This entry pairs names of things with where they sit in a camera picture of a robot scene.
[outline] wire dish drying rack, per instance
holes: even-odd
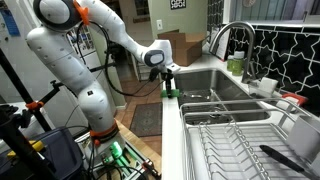
[[[245,111],[193,112],[184,115],[182,113],[183,107],[270,101],[285,101],[289,103],[288,109],[286,111],[274,108]],[[259,147],[260,145],[268,145],[302,166],[308,173],[314,174],[310,168],[310,163],[297,156],[290,146],[286,144],[287,134],[282,129],[282,126],[287,120],[295,122],[295,119],[288,113],[293,107],[297,108],[302,116],[311,117],[308,112],[284,99],[270,98],[183,104],[180,108],[180,114],[185,130],[185,179],[308,179],[304,175],[273,160]],[[234,120],[228,124],[208,125],[200,123],[199,125],[189,125],[185,123],[185,119],[190,116],[194,118],[203,115],[232,115],[274,111],[283,114],[278,124],[241,124]]]

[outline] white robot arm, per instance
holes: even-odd
[[[111,41],[125,47],[138,61],[174,73],[180,67],[173,63],[170,42],[155,40],[149,47],[139,45],[126,33],[119,16],[99,0],[34,0],[33,8],[43,26],[32,30],[27,42],[46,67],[76,94],[92,128],[91,137],[97,145],[104,145],[97,146],[96,155],[104,153],[112,140],[118,137],[121,141],[121,137],[105,92],[70,46],[66,32],[81,21],[94,21],[106,30]],[[96,26],[92,28],[102,33]]]

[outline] sink basin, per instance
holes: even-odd
[[[229,79],[222,71],[217,69],[205,69],[186,71],[175,75],[176,88],[180,90],[178,98],[179,106],[184,103],[232,101],[251,99],[233,80]],[[197,107],[185,107],[183,113],[187,112],[217,112],[235,110],[263,109],[258,103],[232,104],[232,105],[204,105]],[[237,122],[256,121],[269,118],[268,113],[251,113],[224,116],[201,116],[196,119],[186,118],[188,124],[226,123],[231,120]]]

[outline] white countertop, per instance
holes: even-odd
[[[203,55],[189,67],[181,67],[180,71],[216,68],[223,71],[230,79],[235,81],[243,90],[248,92],[248,85],[242,84],[242,76],[232,76],[227,71],[227,63],[220,61],[212,55]],[[174,80],[172,80],[172,89],[175,89]],[[177,98],[163,98],[163,125],[162,125],[162,179],[163,180],[184,180],[184,136],[183,126],[179,115]],[[266,108],[273,106],[263,103]],[[259,121],[259,123],[278,122],[282,114],[279,112],[270,113],[270,118]]]

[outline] knife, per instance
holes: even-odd
[[[303,174],[309,179],[319,179],[319,177],[305,171],[304,168],[299,166],[297,163],[291,161],[289,158],[278,152],[277,150],[267,146],[267,145],[260,145],[260,148],[263,152],[268,154],[272,159],[278,161],[279,163],[289,167],[290,169]]]

